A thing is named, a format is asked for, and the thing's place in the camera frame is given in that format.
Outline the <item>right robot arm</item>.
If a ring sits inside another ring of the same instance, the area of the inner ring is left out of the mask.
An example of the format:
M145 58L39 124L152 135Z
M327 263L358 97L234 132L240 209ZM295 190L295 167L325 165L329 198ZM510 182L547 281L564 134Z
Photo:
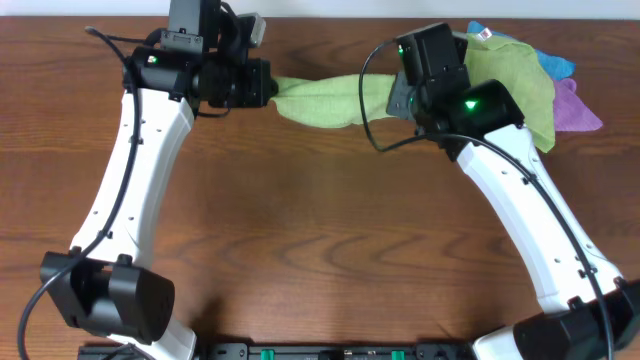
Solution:
M525 117L496 79L473 84L470 44L445 23L398 36L388 111L417 124L469 176L524 261L539 315L479 337L479 359L603 359L639 332L639 285L586 235L550 179Z

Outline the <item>light green microfiber cloth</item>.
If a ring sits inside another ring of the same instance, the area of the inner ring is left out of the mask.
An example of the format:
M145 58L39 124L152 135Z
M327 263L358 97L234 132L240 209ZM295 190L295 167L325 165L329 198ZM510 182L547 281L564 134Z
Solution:
M362 125L359 76L345 75L321 80L276 77L278 92L271 98L278 113L296 123L322 129ZM386 107L392 75L364 76L363 96L369 121L388 117Z

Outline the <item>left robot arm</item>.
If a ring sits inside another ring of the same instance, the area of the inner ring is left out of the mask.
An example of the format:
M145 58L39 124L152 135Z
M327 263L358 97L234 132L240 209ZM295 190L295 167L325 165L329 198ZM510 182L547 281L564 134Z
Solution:
M166 27L122 55L121 117L104 177L65 253L47 253L41 293L67 325L149 359L190 359L195 333L173 314L174 284L154 273L153 243L173 165L207 103L215 118L261 108L278 86L258 14L223 1L174 1Z

